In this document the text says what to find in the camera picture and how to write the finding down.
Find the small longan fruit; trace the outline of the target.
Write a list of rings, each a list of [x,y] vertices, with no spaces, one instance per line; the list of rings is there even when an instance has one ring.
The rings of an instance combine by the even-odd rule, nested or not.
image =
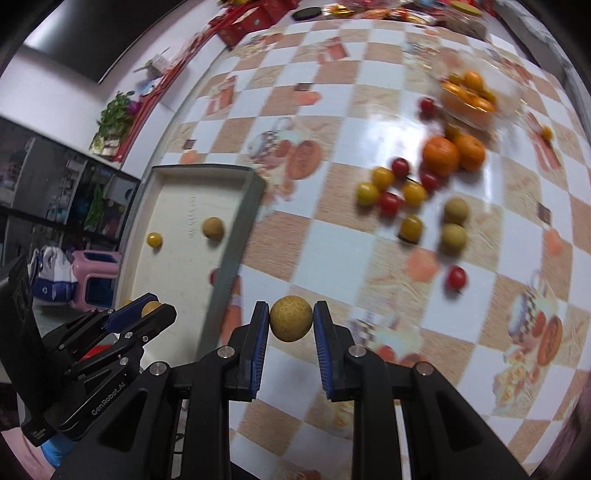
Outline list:
[[[141,317],[145,317],[149,315],[151,312],[156,310],[161,306],[159,301],[149,301],[147,302],[141,309]]]

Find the red cherry tomato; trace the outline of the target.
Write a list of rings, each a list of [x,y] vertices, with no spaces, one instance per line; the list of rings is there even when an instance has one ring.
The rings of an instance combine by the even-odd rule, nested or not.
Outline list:
[[[468,276],[462,267],[455,265],[449,269],[446,279],[448,289],[459,292],[466,287],[467,282]]]
[[[403,200],[395,193],[385,191],[381,194],[378,205],[382,216],[396,217],[404,204]]]

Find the yellow cherry tomato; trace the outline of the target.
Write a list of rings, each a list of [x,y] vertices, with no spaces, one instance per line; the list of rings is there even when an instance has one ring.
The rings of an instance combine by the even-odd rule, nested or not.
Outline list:
[[[418,244],[421,240],[424,223],[415,214],[408,215],[401,223],[398,237],[408,243]]]
[[[150,232],[146,236],[146,244],[153,249],[159,249],[163,244],[163,237],[158,232]]]

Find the pink plastic stool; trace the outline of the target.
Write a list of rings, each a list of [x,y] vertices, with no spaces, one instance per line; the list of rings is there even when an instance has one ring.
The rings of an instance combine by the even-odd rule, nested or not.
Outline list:
[[[85,312],[92,308],[109,309],[113,305],[115,280],[120,270],[121,254],[95,250],[72,253],[72,271],[77,281],[72,308]]]

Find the yellow cherry tomato in tray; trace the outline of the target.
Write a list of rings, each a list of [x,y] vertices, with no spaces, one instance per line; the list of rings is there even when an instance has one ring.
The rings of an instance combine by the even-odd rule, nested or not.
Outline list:
[[[146,236],[146,244],[153,249],[159,249],[163,244],[163,237],[158,232],[150,232]]]

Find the white shallow tray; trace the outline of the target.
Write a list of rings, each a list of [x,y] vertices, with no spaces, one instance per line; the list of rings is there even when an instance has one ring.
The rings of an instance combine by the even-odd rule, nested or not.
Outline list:
[[[123,233],[116,300],[155,294],[175,308],[176,321],[147,343],[141,367],[192,363],[218,345],[264,192],[266,181],[245,166],[152,168]],[[202,222],[212,216],[224,223],[221,241],[202,234]],[[146,244],[150,232],[162,235],[159,249]]]

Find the tan longan in tray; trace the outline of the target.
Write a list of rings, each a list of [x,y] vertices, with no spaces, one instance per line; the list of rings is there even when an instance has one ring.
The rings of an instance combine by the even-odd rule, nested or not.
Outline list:
[[[224,223],[221,218],[208,217],[201,224],[202,234],[212,241],[221,241],[225,233]]]

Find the green potted plant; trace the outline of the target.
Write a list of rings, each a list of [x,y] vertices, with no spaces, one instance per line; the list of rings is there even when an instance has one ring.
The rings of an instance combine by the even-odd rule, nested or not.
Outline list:
[[[140,108],[133,90],[119,91],[101,111],[96,121],[98,129],[90,143],[94,155],[112,157],[127,137],[134,117]]]

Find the tan longan on table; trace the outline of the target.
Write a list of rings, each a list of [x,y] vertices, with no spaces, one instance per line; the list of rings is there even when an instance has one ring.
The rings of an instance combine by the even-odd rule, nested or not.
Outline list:
[[[470,215],[470,206],[460,197],[449,199],[444,206],[444,222],[463,226]]]

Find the large orange tangerine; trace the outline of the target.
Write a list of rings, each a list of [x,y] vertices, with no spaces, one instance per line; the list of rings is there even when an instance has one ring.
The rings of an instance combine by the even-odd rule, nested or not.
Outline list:
[[[422,150],[422,168],[439,177],[448,177],[460,167],[457,146],[445,137],[430,138]]]

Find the clear glass fruit bowl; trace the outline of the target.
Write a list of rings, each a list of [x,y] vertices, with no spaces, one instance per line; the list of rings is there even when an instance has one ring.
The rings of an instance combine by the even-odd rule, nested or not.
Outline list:
[[[517,73],[482,52],[443,48],[431,60],[429,74],[444,111],[474,129],[491,131],[523,110],[524,86]]]

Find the red gift box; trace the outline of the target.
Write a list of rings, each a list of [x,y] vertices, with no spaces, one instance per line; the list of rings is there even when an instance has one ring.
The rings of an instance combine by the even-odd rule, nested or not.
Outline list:
[[[250,8],[240,15],[233,15],[223,20],[217,29],[217,35],[229,48],[233,48],[242,38],[252,32],[265,30],[273,25],[273,19],[266,9],[260,6]]]

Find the black round lid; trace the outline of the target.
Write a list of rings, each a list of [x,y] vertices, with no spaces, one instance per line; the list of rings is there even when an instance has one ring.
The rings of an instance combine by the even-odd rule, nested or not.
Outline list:
[[[322,8],[318,6],[301,8],[291,14],[294,22],[308,21],[320,16],[322,16]]]

